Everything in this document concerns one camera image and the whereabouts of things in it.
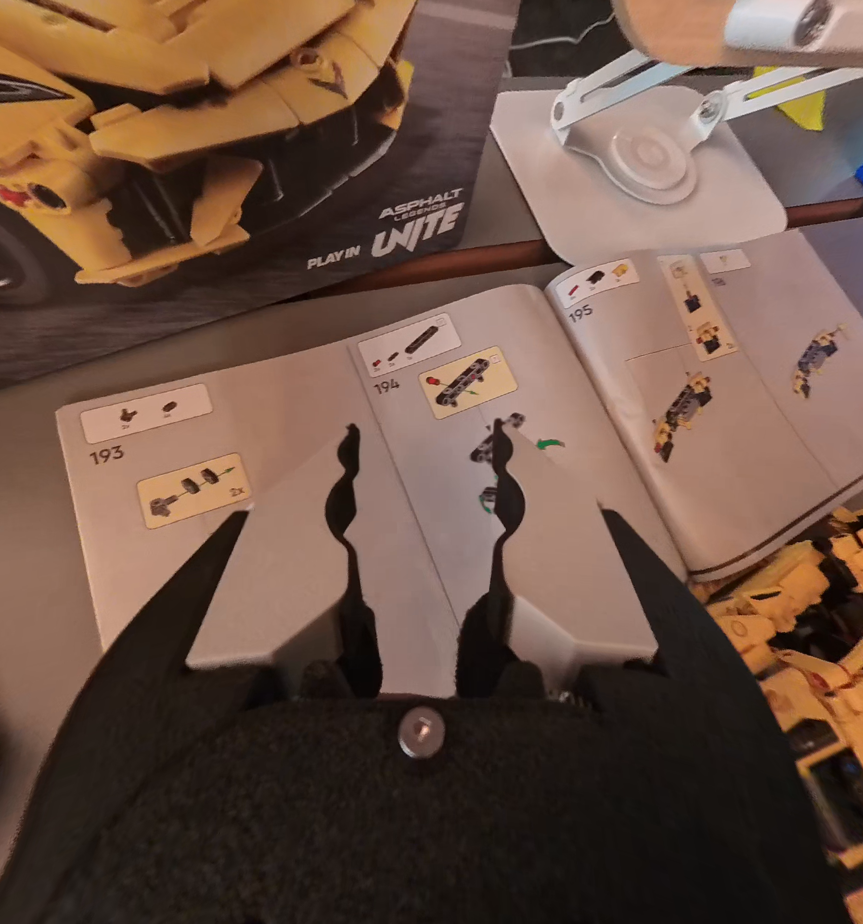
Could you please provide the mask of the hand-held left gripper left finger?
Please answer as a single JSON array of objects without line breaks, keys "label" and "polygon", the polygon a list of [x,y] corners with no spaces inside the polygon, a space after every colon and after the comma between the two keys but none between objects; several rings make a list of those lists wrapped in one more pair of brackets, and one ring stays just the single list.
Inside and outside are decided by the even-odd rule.
[{"label": "hand-held left gripper left finger", "polygon": [[254,502],[187,656],[211,669],[300,671],[366,650],[366,603],[347,531],[357,515],[355,424]]}]

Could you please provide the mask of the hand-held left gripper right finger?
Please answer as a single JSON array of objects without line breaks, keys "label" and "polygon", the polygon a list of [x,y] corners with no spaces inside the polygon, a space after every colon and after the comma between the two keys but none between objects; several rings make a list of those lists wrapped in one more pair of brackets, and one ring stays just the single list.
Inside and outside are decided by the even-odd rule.
[{"label": "hand-held left gripper right finger", "polygon": [[488,617],[546,685],[586,665],[649,664],[657,641],[596,497],[517,429],[495,424]]}]

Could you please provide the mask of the yellow toy brick car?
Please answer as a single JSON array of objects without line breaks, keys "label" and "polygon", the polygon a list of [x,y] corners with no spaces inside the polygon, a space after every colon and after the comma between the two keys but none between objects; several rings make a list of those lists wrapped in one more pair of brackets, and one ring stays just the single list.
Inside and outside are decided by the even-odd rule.
[{"label": "yellow toy brick car", "polygon": [[863,507],[689,587],[756,678],[818,816],[854,922],[863,922]]}]

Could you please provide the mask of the grey desk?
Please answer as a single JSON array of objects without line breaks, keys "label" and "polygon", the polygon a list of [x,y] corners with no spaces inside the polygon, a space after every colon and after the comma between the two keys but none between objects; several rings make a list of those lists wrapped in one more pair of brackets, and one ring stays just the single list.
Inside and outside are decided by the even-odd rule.
[{"label": "grey desk", "polygon": [[0,391],[0,873],[55,734],[102,653],[60,407],[320,347],[560,264],[493,137],[461,246]]}]

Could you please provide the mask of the open instruction booklet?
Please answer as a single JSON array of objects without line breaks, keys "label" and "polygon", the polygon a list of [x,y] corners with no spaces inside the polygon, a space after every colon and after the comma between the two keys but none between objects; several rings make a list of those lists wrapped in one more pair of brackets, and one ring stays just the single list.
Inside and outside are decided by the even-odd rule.
[{"label": "open instruction booklet", "polygon": [[229,514],[350,424],[348,535],[380,637],[447,645],[501,532],[496,420],[682,577],[743,568],[863,491],[863,219],[635,251],[60,409],[102,649]]}]

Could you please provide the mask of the white board stand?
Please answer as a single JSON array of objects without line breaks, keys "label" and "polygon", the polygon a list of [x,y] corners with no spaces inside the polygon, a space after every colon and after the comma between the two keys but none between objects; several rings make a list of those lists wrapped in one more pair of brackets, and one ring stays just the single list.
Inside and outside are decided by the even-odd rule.
[{"label": "white board stand", "polygon": [[684,252],[784,231],[786,206],[732,124],[765,118],[786,157],[794,127],[781,105],[826,91],[863,109],[863,67],[700,72],[632,51],[560,90],[499,95],[495,141],[561,260]]}]

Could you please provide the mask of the toy car set box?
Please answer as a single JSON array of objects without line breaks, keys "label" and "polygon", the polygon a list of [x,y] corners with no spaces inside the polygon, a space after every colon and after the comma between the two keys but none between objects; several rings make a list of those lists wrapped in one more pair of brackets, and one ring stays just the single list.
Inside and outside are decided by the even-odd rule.
[{"label": "toy car set box", "polygon": [[0,390],[458,245],[518,7],[0,1]]}]

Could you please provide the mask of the yellow sticky note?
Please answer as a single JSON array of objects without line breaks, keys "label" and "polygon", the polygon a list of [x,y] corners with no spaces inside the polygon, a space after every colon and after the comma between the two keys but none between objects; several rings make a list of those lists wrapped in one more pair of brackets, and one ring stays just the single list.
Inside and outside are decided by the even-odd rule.
[{"label": "yellow sticky note", "polygon": [[[805,73],[801,68],[757,65],[752,72],[752,76],[754,78],[758,78],[775,71],[788,71],[789,73],[794,72],[795,76],[794,78],[787,79],[780,84],[775,84],[765,89],[757,90],[750,94],[750,98],[760,98],[768,93],[778,92],[797,84],[804,84],[807,82],[813,83],[813,81],[817,78],[827,76],[836,70],[836,68],[816,68]],[[780,103],[776,103],[772,105],[772,108],[783,113],[799,128],[807,131],[821,132],[825,127],[826,96],[827,89],[823,88],[805,96],[798,96],[794,99],[784,100]]]}]

